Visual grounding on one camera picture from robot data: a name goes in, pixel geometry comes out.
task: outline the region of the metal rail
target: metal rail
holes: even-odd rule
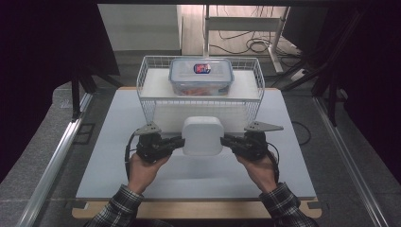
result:
[[[333,141],[337,147],[339,155],[342,161],[345,164],[345,167],[348,170],[348,173],[357,189],[358,194],[362,198],[362,202],[366,207],[366,210],[369,213],[373,223],[377,227],[384,227],[389,226],[388,221],[385,219],[383,212],[373,194],[372,190],[365,182],[360,173],[359,169],[357,168],[357,164],[355,163],[348,147],[345,145],[344,141],[342,140],[341,134],[336,127],[333,127],[330,123],[330,120],[326,114],[327,110],[324,106],[323,100],[321,97],[313,97],[316,106],[321,114],[323,119],[324,125],[327,127],[330,135],[333,138]]]
[[[39,183],[30,197],[29,202],[27,203],[26,208],[16,226],[32,226],[35,222],[35,219],[41,211],[42,205],[44,204],[44,200],[46,199],[47,194],[53,185],[57,174],[59,173],[68,149],[70,148],[74,137],[77,134],[78,128],[82,122],[82,118],[87,107],[89,106],[91,99],[92,95],[85,94],[83,96],[82,101],[80,102],[82,111],[81,116],[75,122],[70,122],[70,124],[68,124],[67,129],[65,130],[64,135],[59,142],[59,145],[54,151],[53,157],[47,165],[42,178],[39,180]]]

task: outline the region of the wire basket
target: wire basket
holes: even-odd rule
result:
[[[155,122],[163,132],[181,132],[189,116],[214,116],[225,132],[244,132],[255,120],[265,92],[258,59],[224,58],[231,62],[235,77],[227,96],[177,96],[168,75],[171,62],[178,58],[201,59],[145,56],[142,61],[136,84],[147,122]]]

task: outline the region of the plastic food container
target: plastic food container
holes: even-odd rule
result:
[[[228,60],[176,59],[168,79],[178,96],[226,96],[234,75]]]

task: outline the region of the person's right hand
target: person's right hand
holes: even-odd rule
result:
[[[256,161],[249,161],[239,155],[235,155],[235,157],[245,166],[251,180],[263,193],[271,192],[277,187],[274,180],[273,163],[268,156]]]
[[[170,156],[162,158],[155,163],[148,163],[134,153],[130,158],[130,178],[128,189],[136,194],[142,194],[156,178],[157,171],[164,165]]]

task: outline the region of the white table surface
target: white table surface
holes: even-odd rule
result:
[[[257,121],[283,126],[266,132],[268,142],[280,152],[280,182],[286,182],[301,199],[315,198],[304,157],[279,90],[266,90]],[[136,90],[118,90],[97,138],[92,157],[80,183],[77,198],[102,201],[127,183],[124,152],[131,134],[146,124]],[[135,137],[131,147],[135,148]],[[155,200],[254,201],[260,190],[229,148],[216,156],[183,155],[174,150],[144,196]]]

